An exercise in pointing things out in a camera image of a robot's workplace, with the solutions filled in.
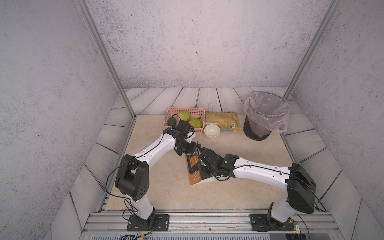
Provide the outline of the brown paperback book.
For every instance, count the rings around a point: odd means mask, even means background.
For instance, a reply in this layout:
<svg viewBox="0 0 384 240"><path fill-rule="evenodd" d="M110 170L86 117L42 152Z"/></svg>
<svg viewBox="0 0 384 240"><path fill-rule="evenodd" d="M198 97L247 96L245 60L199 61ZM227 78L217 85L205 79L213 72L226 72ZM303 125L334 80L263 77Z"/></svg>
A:
<svg viewBox="0 0 384 240"><path fill-rule="evenodd" d="M197 156L185 155L190 186L213 182L216 179L209 171L202 170L205 165Z"/></svg>

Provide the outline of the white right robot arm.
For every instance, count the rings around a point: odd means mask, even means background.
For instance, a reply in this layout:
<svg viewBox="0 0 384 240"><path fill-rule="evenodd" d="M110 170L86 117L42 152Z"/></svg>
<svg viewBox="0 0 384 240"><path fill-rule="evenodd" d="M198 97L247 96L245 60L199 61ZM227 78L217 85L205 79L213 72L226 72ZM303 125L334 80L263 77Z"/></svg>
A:
<svg viewBox="0 0 384 240"><path fill-rule="evenodd" d="M284 223L296 213L315 211L317 185L300 164L293 163L290 167L264 165L237 155L221 157L207 148L200 149L199 160L203 163L203 172L219 181L249 179L283 190L283 198L269 208L269 216L274 221Z"/></svg>

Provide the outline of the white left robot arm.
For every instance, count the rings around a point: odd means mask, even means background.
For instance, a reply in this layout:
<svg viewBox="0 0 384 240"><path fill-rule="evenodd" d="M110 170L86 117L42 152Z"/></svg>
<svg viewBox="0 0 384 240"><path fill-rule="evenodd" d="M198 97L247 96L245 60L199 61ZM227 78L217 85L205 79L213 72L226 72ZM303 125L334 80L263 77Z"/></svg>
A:
<svg viewBox="0 0 384 240"><path fill-rule="evenodd" d="M175 127L163 130L160 137L149 147L134 156L125 155L118 168L115 187L130 200L134 215L148 220L155 214L155 208L149 202L147 192L150 187L150 170L167 152L173 150L179 156L196 156L198 144L193 142L195 128L180 120Z"/></svg>

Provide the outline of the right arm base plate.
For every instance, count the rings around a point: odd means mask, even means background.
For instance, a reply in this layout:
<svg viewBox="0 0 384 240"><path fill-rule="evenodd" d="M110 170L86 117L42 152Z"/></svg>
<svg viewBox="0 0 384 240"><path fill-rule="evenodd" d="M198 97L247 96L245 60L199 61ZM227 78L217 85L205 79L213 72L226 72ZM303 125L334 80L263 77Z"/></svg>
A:
<svg viewBox="0 0 384 240"><path fill-rule="evenodd" d="M250 222L253 231L256 232L270 232L270 231L291 231L293 232L296 227L292 219L288 219L281 223L267 214L250 214Z"/></svg>

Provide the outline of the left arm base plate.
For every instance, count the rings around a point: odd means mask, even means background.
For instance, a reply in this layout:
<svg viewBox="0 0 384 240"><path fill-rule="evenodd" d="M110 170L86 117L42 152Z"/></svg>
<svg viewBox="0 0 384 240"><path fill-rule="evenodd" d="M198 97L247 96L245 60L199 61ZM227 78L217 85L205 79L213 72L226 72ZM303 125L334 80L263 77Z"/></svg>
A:
<svg viewBox="0 0 384 240"><path fill-rule="evenodd" d="M152 214L144 220L137 215L131 215L128 221L128 232L167 232L169 229L170 215Z"/></svg>

